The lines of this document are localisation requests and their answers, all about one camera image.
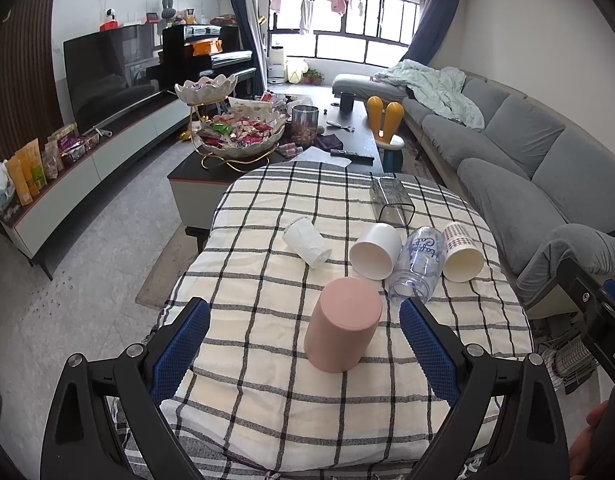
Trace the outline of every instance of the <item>plaid tablecloth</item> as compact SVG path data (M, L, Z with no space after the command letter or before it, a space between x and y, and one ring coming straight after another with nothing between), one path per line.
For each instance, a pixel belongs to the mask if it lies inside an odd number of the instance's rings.
M442 278L427 306L464 344L494 356L522 358L531 336L521 305L501 273L483 219L449 190L402 175L416 213L402 229L442 230L461 222L486 265L469 283ZM356 276L348 249L375 222L370 177L315 163L287 163L237 180L217 208L207 246L177 282L159 323L172 322L198 296L212 308L210 330L166 419L201 472L210 477L265 472L369 478L397 474L421 457L449 409L434 396L399 329L398 306L387 307L361 363L343 374L314 368L303 339L319 292L331 280ZM285 227L308 216L331 243L331 258L310 269L283 242ZM476 446L494 429L491 402ZM131 462L142 463L127 435ZM401 464L386 463L406 461Z

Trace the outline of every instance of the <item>potted plant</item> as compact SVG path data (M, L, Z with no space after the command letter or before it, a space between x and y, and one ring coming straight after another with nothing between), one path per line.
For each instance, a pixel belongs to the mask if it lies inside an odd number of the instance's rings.
M307 69L303 74L303 83L310 85L320 85L323 83L323 74L314 68Z

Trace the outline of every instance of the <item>human hand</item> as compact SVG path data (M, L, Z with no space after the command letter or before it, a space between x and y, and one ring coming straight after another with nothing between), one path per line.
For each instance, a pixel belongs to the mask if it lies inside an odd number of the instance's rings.
M588 427L581 432L570 448L570 480L583 480L582 473L590 459L591 436L601 423L605 410L607 410L607 400L591 410L585 417Z

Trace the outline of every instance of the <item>brown slatted wall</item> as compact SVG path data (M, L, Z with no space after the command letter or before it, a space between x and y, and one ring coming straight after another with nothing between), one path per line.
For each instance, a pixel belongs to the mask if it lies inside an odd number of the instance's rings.
M18 0L0 28L0 161L62 125L52 67L52 1Z

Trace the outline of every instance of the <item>black cup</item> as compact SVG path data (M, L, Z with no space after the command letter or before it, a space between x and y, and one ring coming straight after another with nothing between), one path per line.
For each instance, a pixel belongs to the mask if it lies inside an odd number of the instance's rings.
M351 92L341 92L341 106L339 110L341 110L342 114L351 114L351 111L354 108L355 97L356 94Z

